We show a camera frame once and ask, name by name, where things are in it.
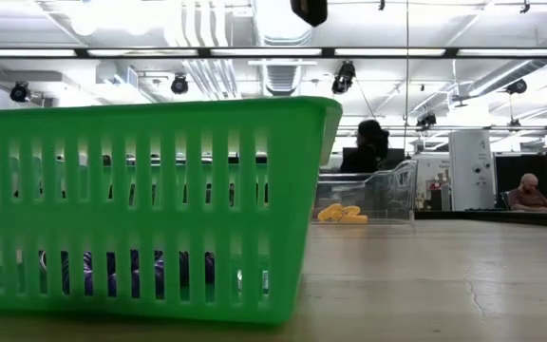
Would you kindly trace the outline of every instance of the ceiling duct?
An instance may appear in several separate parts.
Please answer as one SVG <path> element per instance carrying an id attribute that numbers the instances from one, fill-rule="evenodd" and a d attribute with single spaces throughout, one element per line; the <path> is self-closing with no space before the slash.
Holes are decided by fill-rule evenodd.
<path id="1" fill-rule="evenodd" d="M 285 0 L 253 0 L 255 34 L 264 47 L 304 47 L 312 27 L 297 17 Z M 290 96 L 301 79 L 301 66 L 261 67 L 265 88 L 274 96 Z"/>
<path id="2" fill-rule="evenodd" d="M 547 48 L 547 39 L 540 44 L 542 47 Z M 536 59 L 536 60 L 527 60 L 527 61 L 514 61 L 505 64 L 504 66 L 498 68 L 497 70 L 489 73 L 478 81 L 470 85 L 461 85 L 461 86 L 451 86 L 450 90 L 457 88 L 457 96 L 448 96 L 449 106 L 453 103 L 461 100 L 468 100 L 484 96 L 493 91 L 501 89 L 505 86 L 509 86 L 512 83 L 520 80 L 521 78 L 547 66 L 547 60 Z M 430 101 L 420 105 L 434 107 L 442 104 L 447 100 L 444 96 L 435 96 Z"/>

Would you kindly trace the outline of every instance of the desk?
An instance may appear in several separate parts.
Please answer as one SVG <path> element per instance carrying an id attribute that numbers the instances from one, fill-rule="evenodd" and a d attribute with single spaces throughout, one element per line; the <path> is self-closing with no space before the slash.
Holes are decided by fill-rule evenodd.
<path id="1" fill-rule="evenodd" d="M 313 226 L 278 328 L 2 318 L 0 341 L 547 341 L 547 227 Z"/>

